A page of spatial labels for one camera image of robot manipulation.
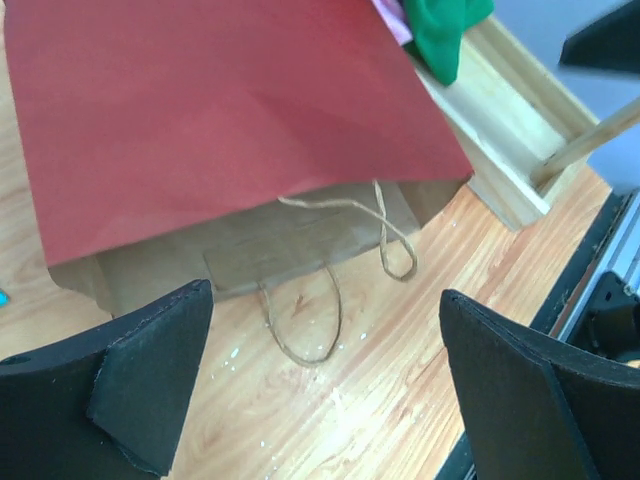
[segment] green cloth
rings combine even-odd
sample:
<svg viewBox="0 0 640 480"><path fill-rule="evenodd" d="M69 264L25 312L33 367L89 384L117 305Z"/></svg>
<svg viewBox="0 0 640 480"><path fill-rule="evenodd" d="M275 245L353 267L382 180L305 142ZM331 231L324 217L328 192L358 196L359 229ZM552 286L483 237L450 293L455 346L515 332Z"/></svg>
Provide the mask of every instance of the green cloth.
<svg viewBox="0 0 640 480"><path fill-rule="evenodd" d="M464 32L493 12L493 0L404 0L415 45L406 48L418 53L443 85L458 76L460 42Z"/></svg>

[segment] red paper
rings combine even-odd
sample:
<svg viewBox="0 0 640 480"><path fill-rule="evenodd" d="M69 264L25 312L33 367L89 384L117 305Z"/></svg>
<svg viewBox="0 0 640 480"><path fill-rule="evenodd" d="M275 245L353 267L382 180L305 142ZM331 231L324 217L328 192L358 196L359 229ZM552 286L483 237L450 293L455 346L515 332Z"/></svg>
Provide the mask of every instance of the red paper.
<svg viewBox="0 0 640 480"><path fill-rule="evenodd" d="M48 264L336 183L471 167L368 0L7 0Z"/></svg>

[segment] kraft paper bag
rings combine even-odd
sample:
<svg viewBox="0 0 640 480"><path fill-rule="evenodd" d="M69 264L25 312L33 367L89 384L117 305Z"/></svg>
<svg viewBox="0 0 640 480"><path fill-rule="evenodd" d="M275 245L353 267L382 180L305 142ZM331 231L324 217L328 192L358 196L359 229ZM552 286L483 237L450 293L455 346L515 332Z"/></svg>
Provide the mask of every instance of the kraft paper bag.
<svg viewBox="0 0 640 480"><path fill-rule="evenodd" d="M65 286L104 284L104 298L113 297L121 281L105 276L113 265L141 259L140 249L155 251L162 238L156 258L179 262L171 252L189 243L179 232L195 229L190 255L200 263L186 275L215 277L212 263L235 258L219 288L244 293L247 278L225 275L250 270L255 252L282 262L264 275L284 281L379 241L373 219L268 207L278 197L325 192L375 209L377 179L396 205L390 221L404 218L403 231L414 231L425 221L416 209L446 203L427 201L429 193L442 187L436 196L448 200L471 174L368 0L6 4L7 60L45 258L52 271L86 267L72 280L66 268ZM242 216L255 208L267 219ZM368 226L359 229L361 220ZM244 221L262 233L238 227ZM315 237L314 224L327 237L320 244L335 237L333 253L312 246L314 258L286 261L273 253ZM302 227L297 240L288 237ZM266 233L277 239L260 240ZM241 252L254 253L240 261Z"/></svg>

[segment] wooden shelf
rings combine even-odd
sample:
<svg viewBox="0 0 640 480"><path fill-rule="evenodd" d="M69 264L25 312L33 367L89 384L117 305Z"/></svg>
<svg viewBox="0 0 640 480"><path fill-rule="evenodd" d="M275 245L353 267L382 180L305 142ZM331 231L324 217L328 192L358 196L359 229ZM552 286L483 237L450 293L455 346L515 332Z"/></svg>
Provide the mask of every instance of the wooden shelf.
<svg viewBox="0 0 640 480"><path fill-rule="evenodd" d="M542 165L598 119L494 17L465 35L457 81L414 62L475 168L471 189L513 230L546 215L586 160L538 182Z"/></svg>

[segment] wooden floor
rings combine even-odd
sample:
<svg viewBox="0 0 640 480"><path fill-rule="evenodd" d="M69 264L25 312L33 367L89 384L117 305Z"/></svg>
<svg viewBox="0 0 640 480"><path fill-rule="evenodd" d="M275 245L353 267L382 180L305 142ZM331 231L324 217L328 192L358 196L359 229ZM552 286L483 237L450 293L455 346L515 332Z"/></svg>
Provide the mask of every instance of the wooden floor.
<svg viewBox="0 0 640 480"><path fill-rule="evenodd" d="M48 277L1 68L0 287L12 297L0 309L3 358L108 316ZM171 478L432 478L463 430L438 327L441 291L459 289L530 322L607 193L585 169L547 218L514 234L464 188L413 237L421 270L412 283L387 278L377 252L337 267L341 347L314 370L280 352L258 296L217 305ZM392 258L407 262L400 248ZM322 354L336 311L326 274L273 297L295 350Z"/></svg>

